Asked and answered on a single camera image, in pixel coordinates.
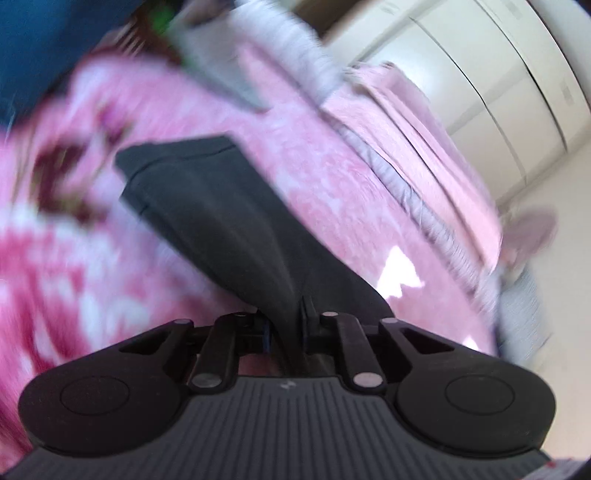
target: pink bedsheet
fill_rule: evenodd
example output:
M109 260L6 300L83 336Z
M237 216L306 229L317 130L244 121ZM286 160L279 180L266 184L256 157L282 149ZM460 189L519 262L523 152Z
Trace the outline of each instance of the pink bedsheet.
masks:
M118 202L124 183L112 157L96 175L108 151L105 108L131 126L120 147L229 134L302 223L399 318L493 351L468 298L370 168L269 60L249 46L241 59L272 105L265 114L157 61L100 57L79 67L67 99L44 105L0 145L0 471L29 448L17 401L33 376L175 317L208 324L243 306ZM71 140L88 148L61 189L87 189L101 214L90 225L37 214L32 162L13 202L17 164Z

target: metal screw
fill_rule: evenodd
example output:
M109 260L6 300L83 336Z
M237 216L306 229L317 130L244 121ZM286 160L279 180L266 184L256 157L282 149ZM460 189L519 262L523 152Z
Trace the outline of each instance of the metal screw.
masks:
M199 388L214 388L222 383L222 378L216 374L199 374L195 375L191 383Z
M376 388L383 383L381 375L373 372L361 372L353 377L353 383L362 388Z

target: black cloth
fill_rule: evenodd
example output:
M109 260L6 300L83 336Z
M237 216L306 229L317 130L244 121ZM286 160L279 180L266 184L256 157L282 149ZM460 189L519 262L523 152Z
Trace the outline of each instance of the black cloth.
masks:
M226 137L145 144L117 154L122 198L178 252L273 323L296 355L303 297L367 325L388 303L292 215Z
M29 113L56 80L143 1L0 0L0 124Z

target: pink fabric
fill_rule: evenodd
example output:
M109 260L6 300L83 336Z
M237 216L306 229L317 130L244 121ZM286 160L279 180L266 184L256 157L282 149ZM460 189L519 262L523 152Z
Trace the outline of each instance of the pink fabric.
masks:
M322 110L382 155L485 270L496 267L501 224L495 209L395 92L398 72L362 66Z
M157 61L102 57L79 67L66 99L0 143L0 471L29 448L17 401L33 376L176 317L206 325L243 308L119 203L124 182L106 154L118 135L105 123L127 126L119 147L230 135L399 318L493 351L469 299L371 169L266 57L244 45L241 61L268 112L242 110ZM86 200L101 213L90 225L37 214L31 161L13 203L17 164L68 139L89 146L60 188L89 187Z

